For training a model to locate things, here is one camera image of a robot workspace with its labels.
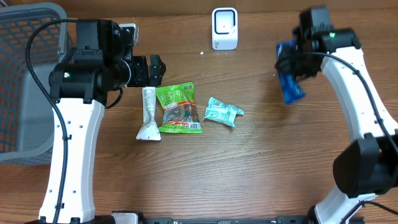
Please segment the blue snack wrapper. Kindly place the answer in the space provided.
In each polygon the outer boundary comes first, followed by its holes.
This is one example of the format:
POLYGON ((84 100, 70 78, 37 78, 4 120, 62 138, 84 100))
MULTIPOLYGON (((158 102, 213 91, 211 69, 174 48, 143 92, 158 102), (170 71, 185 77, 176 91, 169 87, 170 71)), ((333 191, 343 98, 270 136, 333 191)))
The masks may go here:
MULTIPOLYGON (((286 40, 278 42, 276 45, 277 59, 282 56, 282 51, 289 47, 295 47, 296 40, 286 40)), ((278 72, 279 82, 282 89, 282 95, 286 105, 295 103, 305 97, 305 92, 300 85, 294 80, 294 76, 288 73, 278 72)))

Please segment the green snack bag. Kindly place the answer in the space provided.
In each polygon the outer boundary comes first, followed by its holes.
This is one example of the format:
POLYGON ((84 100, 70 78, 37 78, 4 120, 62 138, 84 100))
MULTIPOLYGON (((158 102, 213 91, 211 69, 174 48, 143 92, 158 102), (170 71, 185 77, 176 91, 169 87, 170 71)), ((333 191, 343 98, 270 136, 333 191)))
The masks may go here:
POLYGON ((164 86, 156 95, 164 111, 162 133, 201 134, 202 128, 194 100, 193 82, 164 86))

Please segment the white tube with gold cap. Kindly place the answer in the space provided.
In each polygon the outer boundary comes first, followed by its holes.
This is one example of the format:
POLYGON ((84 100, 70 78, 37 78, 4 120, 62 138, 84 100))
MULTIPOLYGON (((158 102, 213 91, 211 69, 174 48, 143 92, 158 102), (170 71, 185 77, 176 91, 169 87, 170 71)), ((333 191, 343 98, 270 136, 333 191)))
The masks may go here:
POLYGON ((145 141, 160 141, 161 135, 155 121, 156 109, 156 87, 144 87, 142 89, 143 102, 143 125, 141 126, 136 139, 145 141))

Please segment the teal tissue packet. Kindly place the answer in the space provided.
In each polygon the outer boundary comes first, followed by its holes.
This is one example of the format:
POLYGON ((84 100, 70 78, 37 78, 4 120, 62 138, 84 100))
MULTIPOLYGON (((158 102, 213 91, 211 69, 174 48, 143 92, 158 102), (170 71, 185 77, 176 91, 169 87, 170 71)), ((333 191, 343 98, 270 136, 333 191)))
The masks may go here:
POLYGON ((237 115, 244 115, 244 111, 234 105, 226 105, 222 101, 211 97, 208 101, 204 118, 234 128, 237 115))

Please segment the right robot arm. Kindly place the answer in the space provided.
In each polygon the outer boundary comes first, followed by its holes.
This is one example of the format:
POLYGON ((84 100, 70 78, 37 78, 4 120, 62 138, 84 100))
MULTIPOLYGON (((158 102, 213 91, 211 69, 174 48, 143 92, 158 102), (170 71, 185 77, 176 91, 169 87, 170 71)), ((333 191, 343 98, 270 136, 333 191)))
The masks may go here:
POLYGON ((294 38, 276 46, 275 69, 286 103, 304 96, 299 81, 322 73, 332 85, 349 129, 349 146, 334 160, 335 184, 305 216, 278 223, 362 223, 356 212, 397 187, 397 122, 367 71, 353 29, 336 29, 325 6, 299 15, 294 38))

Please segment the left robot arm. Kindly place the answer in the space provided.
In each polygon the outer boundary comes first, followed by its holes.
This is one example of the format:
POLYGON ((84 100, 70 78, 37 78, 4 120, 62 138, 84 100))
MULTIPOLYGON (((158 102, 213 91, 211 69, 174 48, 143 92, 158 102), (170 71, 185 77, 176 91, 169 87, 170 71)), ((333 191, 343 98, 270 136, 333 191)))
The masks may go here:
POLYGON ((139 212, 97 215, 93 171, 98 131, 109 108, 108 93, 142 90, 143 124, 138 140, 160 141, 155 121, 156 89, 166 67, 158 55, 135 56, 135 24, 77 19, 77 45, 49 75, 42 93, 53 109, 54 134, 49 182, 38 223, 144 223, 139 212))

